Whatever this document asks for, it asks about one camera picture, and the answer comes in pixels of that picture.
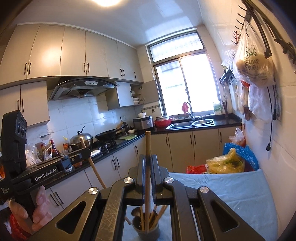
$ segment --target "silver bolt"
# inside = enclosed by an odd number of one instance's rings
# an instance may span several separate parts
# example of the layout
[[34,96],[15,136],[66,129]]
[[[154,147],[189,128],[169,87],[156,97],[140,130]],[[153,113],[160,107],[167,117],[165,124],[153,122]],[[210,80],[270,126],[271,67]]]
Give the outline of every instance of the silver bolt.
[[97,188],[90,188],[89,189],[89,194],[91,194],[91,195],[94,195],[94,194],[96,194],[98,192],[98,189]]
[[208,193],[209,189],[208,189],[208,187],[202,186],[202,187],[200,187],[200,191],[203,193]]
[[133,179],[131,177],[126,177],[123,181],[125,183],[132,183],[133,182]]
[[174,181],[174,179],[172,177],[166,177],[165,178],[166,183],[172,183],[173,181]]

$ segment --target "red plastic bag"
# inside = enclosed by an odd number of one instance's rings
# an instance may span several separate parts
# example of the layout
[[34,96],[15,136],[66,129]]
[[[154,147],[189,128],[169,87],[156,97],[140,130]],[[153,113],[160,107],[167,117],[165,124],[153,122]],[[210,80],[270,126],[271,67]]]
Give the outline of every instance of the red plastic bag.
[[187,174],[203,174],[207,171],[207,168],[204,165],[200,165],[198,167],[194,167],[194,166],[188,166],[186,173]]

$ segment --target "black cable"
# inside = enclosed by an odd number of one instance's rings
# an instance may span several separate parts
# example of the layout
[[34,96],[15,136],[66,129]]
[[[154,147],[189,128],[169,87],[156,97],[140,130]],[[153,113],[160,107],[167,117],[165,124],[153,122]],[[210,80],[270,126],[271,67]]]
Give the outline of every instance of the black cable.
[[272,88],[274,90],[274,116],[273,116],[273,120],[276,121],[276,92],[275,92],[275,85],[273,85]]
[[273,122],[273,111],[272,111],[272,102],[271,102],[271,97],[270,97],[270,92],[269,89],[267,87],[267,91],[268,91],[268,95],[269,95],[269,100],[270,100],[270,107],[271,107],[271,127],[270,127],[270,138],[269,138],[269,143],[266,147],[267,151],[271,150],[270,144],[271,144],[271,134],[272,134],[272,122]]

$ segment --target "finger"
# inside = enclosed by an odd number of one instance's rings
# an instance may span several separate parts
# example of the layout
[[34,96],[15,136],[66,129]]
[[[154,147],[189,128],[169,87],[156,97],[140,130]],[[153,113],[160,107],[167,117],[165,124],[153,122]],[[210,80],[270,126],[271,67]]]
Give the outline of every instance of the finger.
[[48,212],[40,222],[34,223],[32,225],[33,231],[37,232],[39,229],[41,229],[43,226],[45,226],[51,220],[52,220],[52,214],[51,214],[51,212]]
[[9,201],[9,208],[15,217],[20,217],[23,219],[28,218],[27,211],[24,209],[22,205],[18,204],[15,200]]
[[39,190],[36,195],[36,204],[40,206],[45,201],[45,199],[46,199],[45,187],[41,186],[39,187]]
[[48,213],[49,207],[50,201],[48,200],[48,198],[46,198],[45,201],[40,206],[37,206],[37,208],[34,210],[33,222],[38,223],[40,220],[42,220]]

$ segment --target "window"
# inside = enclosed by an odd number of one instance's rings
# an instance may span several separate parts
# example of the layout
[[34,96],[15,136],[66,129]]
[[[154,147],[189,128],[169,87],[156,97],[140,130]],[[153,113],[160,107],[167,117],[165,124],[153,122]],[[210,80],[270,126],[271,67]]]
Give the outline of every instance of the window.
[[183,114],[184,102],[195,115],[213,113],[219,103],[217,85],[207,53],[197,32],[149,46],[166,115]]

